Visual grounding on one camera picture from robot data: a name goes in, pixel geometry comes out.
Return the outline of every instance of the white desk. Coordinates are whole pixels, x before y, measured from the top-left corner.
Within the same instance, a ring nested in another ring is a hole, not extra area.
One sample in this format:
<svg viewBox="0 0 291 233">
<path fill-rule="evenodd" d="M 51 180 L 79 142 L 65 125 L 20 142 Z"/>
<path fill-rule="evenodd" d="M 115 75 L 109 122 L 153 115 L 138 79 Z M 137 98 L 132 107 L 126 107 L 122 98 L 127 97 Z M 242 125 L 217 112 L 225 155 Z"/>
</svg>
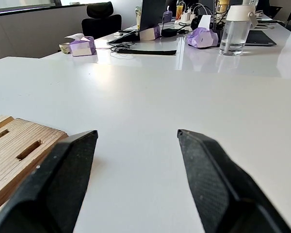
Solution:
<svg viewBox="0 0 291 233">
<path fill-rule="evenodd" d="M 0 114 L 98 130 L 76 233 L 203 232 L 177 129 L 217 139 L 291 225 L 291 80 L 5 58 Z"/>
<path fill-rule="evenodd" d="M 87 57 L 72 57 L 61 52 L 43 59 L 71 61 L 78 63 L 99 63 L 119 66 L 159 68 L 170 70 L 202 71 L 209 73 L 228 73 L 260 75 L 269 77 L 286 77 L 286 65 L 278 63 L 279 57 L 291 64 L 291 32 L 278 24 L 272 24 L 274 29 L 264 32 L 277 43 L 275 47 L 245 47 L 241 57 L 226 57 L 219 55 L 218 49 L 198 50 L 185 42 L 185 36 L 178 38 L 161 38 L 155 41 L 136 43 L 136 50 L 175 50 L 175 56 L 155 55 L 123 55 L 111 53 L 109 50 L 97 50 L 97 55 Z M 113 35 L 96 40 L 97 48 L 106 48 L 106 42 L 114 39 Z"/>
</svg>

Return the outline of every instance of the black laptop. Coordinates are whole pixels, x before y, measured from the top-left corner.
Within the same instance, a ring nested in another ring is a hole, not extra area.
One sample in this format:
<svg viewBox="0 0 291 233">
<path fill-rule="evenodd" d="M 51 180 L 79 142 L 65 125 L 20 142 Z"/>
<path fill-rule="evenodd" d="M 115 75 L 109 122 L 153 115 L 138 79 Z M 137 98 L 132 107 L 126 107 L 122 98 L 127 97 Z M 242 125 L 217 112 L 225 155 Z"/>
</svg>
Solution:
<svg viewBox="0 0 291 233">
<path fill-rule="evenodd" d="M 277 45 L 263 31 L 250 31 L 247 41 L 247 46 L 275 46 Z"/>
</svg>

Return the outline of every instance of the black carbon fiber part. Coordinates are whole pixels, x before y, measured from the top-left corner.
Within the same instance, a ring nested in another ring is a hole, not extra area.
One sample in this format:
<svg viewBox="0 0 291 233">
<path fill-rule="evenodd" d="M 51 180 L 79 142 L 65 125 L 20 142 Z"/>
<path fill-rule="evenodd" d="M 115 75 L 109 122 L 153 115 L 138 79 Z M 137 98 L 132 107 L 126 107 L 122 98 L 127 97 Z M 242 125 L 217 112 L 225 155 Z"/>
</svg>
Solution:
<svg viewBox="0 0 291 233">
<path fill-rule="evenodd" d="M 178 138 L 205 233 L 291 233 L 254 180 L 213 139 L 188 130 Z"/>
<path fill-rule="evenodd" d="M 60 141 L 0 212 L 0 233 L 72 233 L 86 193 L 97 131 Z"/>
</svg>

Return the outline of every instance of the bottle handle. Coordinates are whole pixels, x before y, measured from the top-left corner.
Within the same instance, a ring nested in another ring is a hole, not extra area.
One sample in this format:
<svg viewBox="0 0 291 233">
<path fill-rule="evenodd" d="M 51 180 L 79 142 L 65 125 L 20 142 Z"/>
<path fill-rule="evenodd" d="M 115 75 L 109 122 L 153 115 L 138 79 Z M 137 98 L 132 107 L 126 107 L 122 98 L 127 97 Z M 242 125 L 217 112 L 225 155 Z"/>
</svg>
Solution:
<svg viewBox="0 0 291 233">
<path fill-rule="evenodd" d="M 251 21 L 252 27 L 255 28 L 258 25 L 256 15 L 253 12 L 249 12 L 248 17 Z"/>
</svg>

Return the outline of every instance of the small cup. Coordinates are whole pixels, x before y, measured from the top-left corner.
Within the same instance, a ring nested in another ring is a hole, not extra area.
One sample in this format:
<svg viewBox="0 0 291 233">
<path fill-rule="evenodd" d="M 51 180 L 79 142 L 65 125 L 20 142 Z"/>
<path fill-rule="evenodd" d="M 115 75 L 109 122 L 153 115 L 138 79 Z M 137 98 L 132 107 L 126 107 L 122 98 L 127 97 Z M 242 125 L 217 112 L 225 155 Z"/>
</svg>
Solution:
<svg viewBox="0 0 291 233">
<path fill-rule="evenodd" d="M 64 53 L 64 54 L 70 54 L 71 50 L 70 50 L 70 43 L 63 43 L 59 45 L 60 50 Z"/>
</svg>

